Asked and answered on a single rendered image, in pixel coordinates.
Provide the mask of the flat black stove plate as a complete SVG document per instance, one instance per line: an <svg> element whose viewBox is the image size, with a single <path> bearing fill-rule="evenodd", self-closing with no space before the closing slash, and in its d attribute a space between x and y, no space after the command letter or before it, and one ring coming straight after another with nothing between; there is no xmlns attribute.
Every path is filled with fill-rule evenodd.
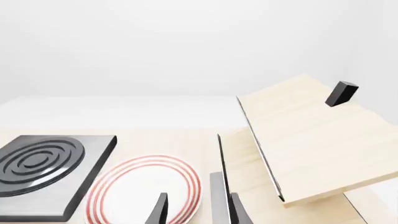
<svg viewBox="0 0 398 224"><path fill-rule="evenodd" d="M116 136L22 135L0 149L0 222L67 222Z"/></svg>

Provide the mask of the white plate with red rings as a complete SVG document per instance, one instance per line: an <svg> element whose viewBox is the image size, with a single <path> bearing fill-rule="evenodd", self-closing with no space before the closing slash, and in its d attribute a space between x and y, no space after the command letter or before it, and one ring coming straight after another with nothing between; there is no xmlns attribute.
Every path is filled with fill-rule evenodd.
<svg viewBox="0 0 398 224"><path fill-rule="evenodd" d="M145 224L167 194L165 224L187 224L204 188L195 169L174 156L154 154L124 161L102 173L87 193L85 224Z"/></svg>

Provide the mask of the pale wooden cabinet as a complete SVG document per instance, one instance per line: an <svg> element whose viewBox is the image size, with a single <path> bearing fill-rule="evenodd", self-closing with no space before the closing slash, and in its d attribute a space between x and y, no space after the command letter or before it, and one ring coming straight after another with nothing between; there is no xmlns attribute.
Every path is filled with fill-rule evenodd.
<svg viewBox="0 0 398 224"><path fill-rule="evenodd" d="M398 224L398 126L354 100L325 104L332 89L308 75L238 96L279 202L279 224Z"/></svg>

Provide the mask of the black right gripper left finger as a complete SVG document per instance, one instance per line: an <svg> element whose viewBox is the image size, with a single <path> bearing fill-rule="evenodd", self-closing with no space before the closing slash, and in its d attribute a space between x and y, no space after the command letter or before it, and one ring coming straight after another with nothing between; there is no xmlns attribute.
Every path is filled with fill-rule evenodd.
<svg viewBox="0 0 398 224"><path fill-rule="evenodd" d="M168 194L162 192L145 224L166 224L169 210Z"/></svg>

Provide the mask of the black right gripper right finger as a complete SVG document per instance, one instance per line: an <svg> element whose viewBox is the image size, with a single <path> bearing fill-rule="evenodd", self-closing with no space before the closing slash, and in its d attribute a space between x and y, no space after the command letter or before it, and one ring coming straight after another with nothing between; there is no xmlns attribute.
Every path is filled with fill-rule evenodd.
<svg viewBox="0 0 398 224"><path fill-rule="evenodd" d="M233 224L253 224L237 193L231 193L231 201L234 212Z"/></svg>

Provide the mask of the pale wooden drawer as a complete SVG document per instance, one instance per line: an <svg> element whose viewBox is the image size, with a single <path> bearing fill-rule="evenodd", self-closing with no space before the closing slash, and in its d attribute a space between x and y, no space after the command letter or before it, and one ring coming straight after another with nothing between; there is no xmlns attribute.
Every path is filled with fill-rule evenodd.
<svg viewBox="0 0 398 224"><path fill-rule="evenodd" d="M274 186L249 128L221 135L229 186L254 224L279 224Z"/></svg>

